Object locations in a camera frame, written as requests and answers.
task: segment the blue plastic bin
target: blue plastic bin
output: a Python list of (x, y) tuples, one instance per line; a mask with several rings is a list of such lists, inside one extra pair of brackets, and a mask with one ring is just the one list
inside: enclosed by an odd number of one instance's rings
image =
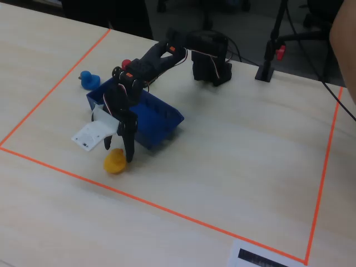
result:
[[(87, 94), (91, 110), (103, 104), (103, 94), (113, 79)], [(152, 94), (142, 91), (140, 103), (130, 108), (138, 115), (139, 127), (135, 140), (147, 149), (158, 145), (184, 120), (181, 113)]]

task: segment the table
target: table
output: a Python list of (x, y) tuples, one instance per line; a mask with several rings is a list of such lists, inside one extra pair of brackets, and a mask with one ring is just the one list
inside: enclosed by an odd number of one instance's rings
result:
[(103, 144), (88, 153), (71, 141), (91, 114), (77, 77), (105, 81), (154, 41), (4, 4), (0, 15), (1, 260), (226, 266), (238, 238), (310, 266), (351, 266), (355, 124), (321, 83), (280, 72), (263, 83), (233, 62), (232, 80), (214, 88), (187, 60), (150, 88), (185, 120), (153, 151), (136, 144), (112, 176)]

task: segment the person's arm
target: person's arm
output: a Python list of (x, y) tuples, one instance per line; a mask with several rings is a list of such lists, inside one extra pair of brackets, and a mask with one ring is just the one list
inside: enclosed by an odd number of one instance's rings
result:
[(356, 0), (345, 0), (330, 32), (345, 84), (356, 103)]

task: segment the yellow rubber duck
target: yellow rubber duck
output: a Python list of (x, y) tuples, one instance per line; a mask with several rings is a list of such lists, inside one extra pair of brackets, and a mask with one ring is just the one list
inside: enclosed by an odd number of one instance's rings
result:
[(104, 160), (104, 170), (110, 174), (119, 174), (126, 167), (126, 158), (122, 149), (113, 149)]

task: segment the red object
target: red object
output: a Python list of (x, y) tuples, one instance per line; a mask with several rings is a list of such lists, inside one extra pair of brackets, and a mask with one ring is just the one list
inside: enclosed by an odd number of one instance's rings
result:
[(126, 70), (126, 66), (131, 63), (131, 60), (123, 60), (121, 63), (121, 68)]
[(280, 49), (276, 50), (277, 60), (281, 61), (285, 53), (285, 46), (281, 46)]

